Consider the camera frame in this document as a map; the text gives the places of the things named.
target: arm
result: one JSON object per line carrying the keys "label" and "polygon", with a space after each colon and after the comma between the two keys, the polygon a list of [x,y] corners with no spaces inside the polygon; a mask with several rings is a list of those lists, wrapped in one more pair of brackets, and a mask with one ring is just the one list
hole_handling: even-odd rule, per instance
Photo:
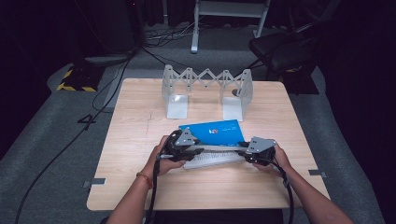
{"label": "arm", "polygon": [[[353,223],[335,203],[312,187],[291,167],[288,156],[281,147],[275,146],[275,149],[276,161],[288,175],[290,185],[300,198],[303,208],[312,223]],[[253,164],[253,166],[264,172],[281,176],[270,165]]]}
{"label": "arm", "polygon": [[[160,152],[167,136],[164,136],[161,143],[156,146],[151,155],[148,158],[148,162],[141,171],[142,174],[146,175],[150,180],[152,180],[152,170],[154,168],[155,157]],[[181,167],[185,161],[169,161],[161,160],[160,163],[160,173],[159,175],[166,174],[169,170]],[[149,192],[150,185],[147,183],[146,179],[139,175],[134,180],[134,183],[129,187],[128,191],[117,204],[114,211],[111,213],[107,224],[111,223],[142,223],[145,209],[146,197]]]}

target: hand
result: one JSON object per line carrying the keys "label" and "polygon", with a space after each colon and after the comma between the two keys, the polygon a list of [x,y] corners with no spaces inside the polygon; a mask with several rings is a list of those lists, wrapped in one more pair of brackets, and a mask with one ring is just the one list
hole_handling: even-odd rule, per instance
{"label": "hand", "polygon": [[[160,144],[152,150],[151,155],[148,158],[148,162],[146,163],[145,167],[142,170],[142,173],[148,176],[150,179],[152,179],[152,171],[154,169],[154,163],[157,154],[160,153],[161,148],[163,147],[163,144],[165,144],[167,137],[168,136],[166,135],[163,136]],[[168,159],[162,159],[160,161],[160,172],[158,173],[158,175],[164,175],[172,169],[180,168],[185,163],[186,163],[185,161],[169,161]]]}
{"label": "hand", "polygon": [[[281,148],[279,145],[275,145],[275,159],[274,162],[277,162],[280,167],[282,167],[284,170],[288,170],[291,167],[291,164],[289,162],[289,158],[285,153],[285,150]],[[274,165],[270,164],[267,166],[259,165],[257,163],[253,163],[253,166],[256,167],[257,169],[264,171],[270,175],[276,175],[279,177],[282,177],[282,174],[275,169]]]}

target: red bracelet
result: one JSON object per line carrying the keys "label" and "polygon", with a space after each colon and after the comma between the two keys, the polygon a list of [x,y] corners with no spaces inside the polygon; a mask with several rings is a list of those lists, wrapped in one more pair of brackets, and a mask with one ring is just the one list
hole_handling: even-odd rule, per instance
{"label": "red bracelet", "polygon": [[142,174],[141,172],[137,172],[136,177],[138,177],[140,175],[143,176],[146,179],[146,182],[148,183],[148,186],[149,186],[150,189],[154,188],[154,184],[152,183],[152,181],[149,179],[148,176]]}

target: chair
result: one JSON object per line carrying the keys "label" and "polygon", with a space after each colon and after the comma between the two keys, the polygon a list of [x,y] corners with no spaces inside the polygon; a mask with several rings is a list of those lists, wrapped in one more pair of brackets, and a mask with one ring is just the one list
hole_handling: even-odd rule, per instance
{"label": "chair", "polygon": [[265,80],[273,75],[279,79],[282,76],[295,75],[297,92],[318,63],[316,46],[318,39],[330,33],[330,20],[314,21],[291,32],[279,31],[262,37],[251,39],[249,49],[258,57],[247,69],[265,65],[267,68]]}

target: blue folder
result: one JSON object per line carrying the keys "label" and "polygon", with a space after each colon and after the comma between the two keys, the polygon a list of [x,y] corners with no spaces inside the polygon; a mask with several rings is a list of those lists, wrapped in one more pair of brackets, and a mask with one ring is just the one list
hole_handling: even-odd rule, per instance
{"label": "blue folder", "polygon": [[245,141],[236,119],[186,124],[178,128],[189,128],[191,134],[198,138],[202,145],[236,147],[238,142]]}

